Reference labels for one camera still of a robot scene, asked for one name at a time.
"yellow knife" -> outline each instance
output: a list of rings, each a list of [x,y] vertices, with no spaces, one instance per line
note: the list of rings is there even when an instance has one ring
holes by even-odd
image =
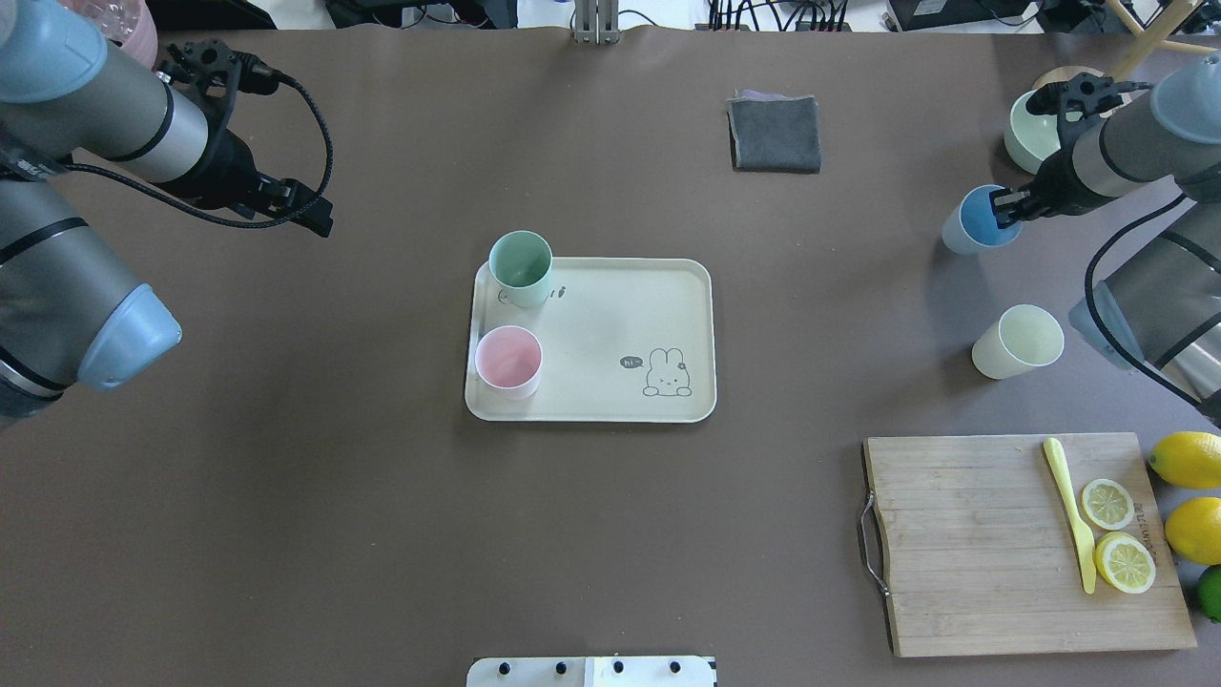
[[[1072,530],[1072,542],[1077,547],[1077,563],[1081,565],[1081,586],[1087,594],[1093,594],[1094,582],[1098,578],[1098,570],[1094,567],[1094,531],[1085,525],[1085,521],[1081,520],[1081,514],[1077,513],[1077,499],[1072,491],[1072,478],[1068,477],[1065,448],[1059,439],[1050,437],[1043,443],[1043,453],[1048,458],[1048,466],[1051,467],[1051,477],[1056,481],[1060,500],[1065,503],[1065,514],[1068,516],[1068,527]]]

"green cup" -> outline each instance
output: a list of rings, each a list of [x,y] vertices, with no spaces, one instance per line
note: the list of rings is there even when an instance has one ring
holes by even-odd
[[[487,256],[492,276],[510,303],[536,308],[551,295],[551,245],[532,231],[510,231]]]

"cutting board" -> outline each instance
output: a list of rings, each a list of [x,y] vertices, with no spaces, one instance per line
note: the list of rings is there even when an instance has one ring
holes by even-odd
[[[873,438],[864,460],[895,655],[1195,647],[1137,437],[1055,437],[1078,500],[1100,477],[1132,494],[1125,531],[1153,554],[1154,587],[1125,594],[1099,577],[1095,594],[1082,591],[1046,436]]]

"bunny drawing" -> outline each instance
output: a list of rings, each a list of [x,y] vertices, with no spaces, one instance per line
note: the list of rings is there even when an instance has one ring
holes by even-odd
[[[645,397],[690,397],[691,375],[678,349],[653,349],[648,355]]]

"whole lemon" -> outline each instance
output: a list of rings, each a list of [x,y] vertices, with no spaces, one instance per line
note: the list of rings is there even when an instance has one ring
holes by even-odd
[[[1216,489],[1221,487],[1221,437],[1176,432],[1153,448],[1149,466],[1175,487]]]
[[[1195,586],[1195,598],[1209,620],[1221,622],[1221,566],[1215,565],[1204,571]]]
[[[1166,542],[1192,563],[1221,565],[1221,499],[1183,502],[1166,519]]]

